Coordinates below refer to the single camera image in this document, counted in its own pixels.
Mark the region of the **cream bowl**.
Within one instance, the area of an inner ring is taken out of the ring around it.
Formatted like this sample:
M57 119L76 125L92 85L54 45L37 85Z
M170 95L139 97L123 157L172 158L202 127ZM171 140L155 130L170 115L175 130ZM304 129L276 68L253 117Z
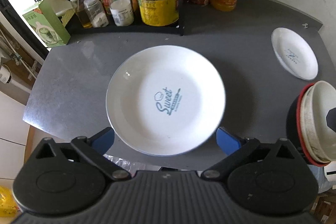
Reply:
M326 81L310 87L300 106L300 126L307 150L316 160L335 161L335 132L328 128L326 116L335 108L335 88Z

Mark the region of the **red and black bowl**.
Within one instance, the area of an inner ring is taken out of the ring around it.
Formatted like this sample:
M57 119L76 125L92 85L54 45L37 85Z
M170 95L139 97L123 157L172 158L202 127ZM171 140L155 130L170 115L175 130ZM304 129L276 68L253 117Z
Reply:
M300 126L299 109L301 106L301 101L307 90L313 85L314 83L306 85L300 91L300 94L296 97L296 99L292 102L286 118L286 136L295 146L299 154L303 157L306 164L314 165L317 167L324 167L327 166L330 162L322 162L320 160L316 161L311 156L302 137Z

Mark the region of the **small white Bakery plate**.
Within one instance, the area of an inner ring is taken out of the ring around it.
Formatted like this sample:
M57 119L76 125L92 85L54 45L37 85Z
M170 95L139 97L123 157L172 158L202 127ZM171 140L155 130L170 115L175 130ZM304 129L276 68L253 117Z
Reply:
M318 61L310 45L296 32L278 27L273 30L271 44L279 63L293 76L314 80L318 75Z

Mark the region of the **white Sweet bakery plate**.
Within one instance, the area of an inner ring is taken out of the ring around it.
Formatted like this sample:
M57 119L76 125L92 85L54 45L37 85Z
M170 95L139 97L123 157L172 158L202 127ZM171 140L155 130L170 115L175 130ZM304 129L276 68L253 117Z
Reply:
M226 107L223 80L201 54L156 46L125 60L113 74L106 114L117 136L150 156L187 153L219 127Z

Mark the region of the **small clear spice shaker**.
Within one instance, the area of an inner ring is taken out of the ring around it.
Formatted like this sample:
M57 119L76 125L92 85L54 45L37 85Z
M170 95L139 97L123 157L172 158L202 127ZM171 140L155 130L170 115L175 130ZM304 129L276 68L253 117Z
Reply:
M99 0L85 0L84 8L94 28L106 27L109 24L104 7Z

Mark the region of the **green tissue box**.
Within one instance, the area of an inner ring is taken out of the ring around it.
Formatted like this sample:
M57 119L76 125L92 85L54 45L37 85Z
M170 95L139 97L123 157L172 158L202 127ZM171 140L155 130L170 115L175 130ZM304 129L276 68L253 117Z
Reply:
M71 38L62 21L46 1L35 3L25 11L23 18L47 48L67 45Z

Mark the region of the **white lid jar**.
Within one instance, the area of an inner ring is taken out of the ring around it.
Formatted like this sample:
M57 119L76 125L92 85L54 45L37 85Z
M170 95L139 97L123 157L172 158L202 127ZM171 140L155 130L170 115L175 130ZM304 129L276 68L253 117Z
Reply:
M108 0L114 23L118 27L129 26L134 21L131 0Z

